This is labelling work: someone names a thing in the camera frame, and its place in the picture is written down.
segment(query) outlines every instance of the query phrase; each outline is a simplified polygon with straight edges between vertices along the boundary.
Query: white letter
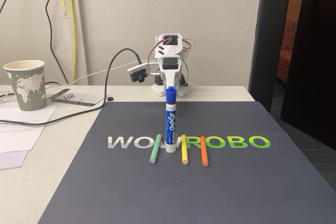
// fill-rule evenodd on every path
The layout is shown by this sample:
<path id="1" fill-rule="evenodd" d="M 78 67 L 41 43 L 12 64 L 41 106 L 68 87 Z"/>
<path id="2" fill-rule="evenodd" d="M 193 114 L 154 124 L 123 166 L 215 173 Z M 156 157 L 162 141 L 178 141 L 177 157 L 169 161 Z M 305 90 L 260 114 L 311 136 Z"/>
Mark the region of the white letter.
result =
<path id="1" fill-rule="evenodd" d="M 139 141 L 142 140 L 142 139 L 147 139 L 149 140 L 149 144 L 146 145 L 146 146 L 141 146 L 139 144 Z M 154 139 L 151 138 L 151 137 L 147 137 L 147 136 L 141 136 L 141 137 L 138 137 L 135 141 L 134 141 L 134 146 L 135 147 L 138 147 L 138 148 L 141 148 L 141 149 L 145 149 L 145 148 L 149 148 L 149 147 L 152 147 L 154 144 Z"/>
<path id="2" fill-rule="evenodd" d="M 116 141 L 113 143 L 113 145 L 112 145 L 112 137 L 109 136 L 109 137 L 108 137 L 108 146 L 109 146 L 109 148 L 114 148 L 114 147 L 117 145 L 117 143 L 120 142 L 120 144 L 121 144 L 121 148 L 127 148 L 127 146 L 129 146 L 129 144 L 131 143 L 132 139 L 133 139 L 133 136 L 130 136 L 130 137 L 128 138 L 126 144 L 125 144 L 125 142 L 124 142 L 124 138 L 123 138 L 122 136 L 119 136 L 119 137 L 117 138 L 117 140 L 116 140 Z"/>
<path id="3" fill-rule="evenodd" d="M 176 148 L 180 146 L 180 143 L 181 143 L 181 137 L 179 136 L 176 141 Z"/>
<path id="4" fill-rule="evenodd" d="M 165 148 L 166 149 L 166 141 L 163 141 L 163 144 L 162 144 L 162 141 L 161 141 L 160 148 Z"/>

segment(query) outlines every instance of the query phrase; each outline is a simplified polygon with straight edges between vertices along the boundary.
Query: green chalk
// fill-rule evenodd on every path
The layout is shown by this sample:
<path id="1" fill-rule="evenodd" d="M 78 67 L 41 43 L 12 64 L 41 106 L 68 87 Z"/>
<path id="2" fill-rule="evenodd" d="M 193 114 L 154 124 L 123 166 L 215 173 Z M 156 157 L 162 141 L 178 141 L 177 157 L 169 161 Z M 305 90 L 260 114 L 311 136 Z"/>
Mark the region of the green chalk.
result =
<path id="1" fill-rule="evenodd" d="M 157 154 L 159 152 L 161 139 L 162 139 L 161 134 L 156 135 L 156 139 L 155 139 L 155 142 L 154 142 L 154 145 L 153 145 L 152 154 L 151 154 L 151 157 L 149 158 L 149 162 L 151 162 L 152 164 L 154 164 L 156 162 L 156 157 L 157 157 Z"/>

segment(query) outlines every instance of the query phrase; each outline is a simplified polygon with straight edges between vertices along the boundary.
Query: dark door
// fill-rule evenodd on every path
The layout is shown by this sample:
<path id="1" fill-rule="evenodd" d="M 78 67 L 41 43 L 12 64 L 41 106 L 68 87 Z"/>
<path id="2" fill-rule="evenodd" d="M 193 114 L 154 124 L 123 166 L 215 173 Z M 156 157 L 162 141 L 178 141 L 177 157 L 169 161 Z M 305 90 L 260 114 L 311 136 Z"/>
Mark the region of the dark door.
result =
<path id="1" fill-rule="evenodd" d="M 281 118 L 336 148 L 336 0 L 302 0 Z"/>

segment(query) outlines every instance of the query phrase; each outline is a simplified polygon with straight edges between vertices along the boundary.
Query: blue marker cap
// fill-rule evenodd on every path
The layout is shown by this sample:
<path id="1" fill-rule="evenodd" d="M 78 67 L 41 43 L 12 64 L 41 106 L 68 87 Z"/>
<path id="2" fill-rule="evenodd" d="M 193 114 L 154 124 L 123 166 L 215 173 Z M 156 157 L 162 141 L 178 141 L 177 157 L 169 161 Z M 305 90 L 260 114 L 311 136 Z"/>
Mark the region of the blue marker cap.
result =
<path id="1" fill-rule="evenodd" d="M 176 103 L 176 89 L 170 86 L 166 89 L 166 103 L 175 104 Z"/>

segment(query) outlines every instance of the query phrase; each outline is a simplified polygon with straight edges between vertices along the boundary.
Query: white desk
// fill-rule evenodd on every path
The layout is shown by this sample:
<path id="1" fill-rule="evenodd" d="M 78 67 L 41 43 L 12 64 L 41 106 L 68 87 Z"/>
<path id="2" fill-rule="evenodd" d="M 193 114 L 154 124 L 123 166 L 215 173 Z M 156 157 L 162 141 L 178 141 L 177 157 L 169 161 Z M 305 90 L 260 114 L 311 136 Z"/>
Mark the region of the white desk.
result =
<path id="1" fill-rule="evenodd" d="M 75 86 L 73 89 L 103 92 L 103 86 Z M 47 97 L 62 89 L 47 90 Z M 150 86 L 110 86 L 108 95 L 117 101 L 165 101 Z M 177 101 L 254 101 L 244 87 L 193 87 Z M 52 119 L 92 109 L 57 104 Z M 99 111 L 75 116 L 48 125 L 43 130 L 21 168 L 0 170 L 0 223 L 36 224 L 69 167 Z"/>

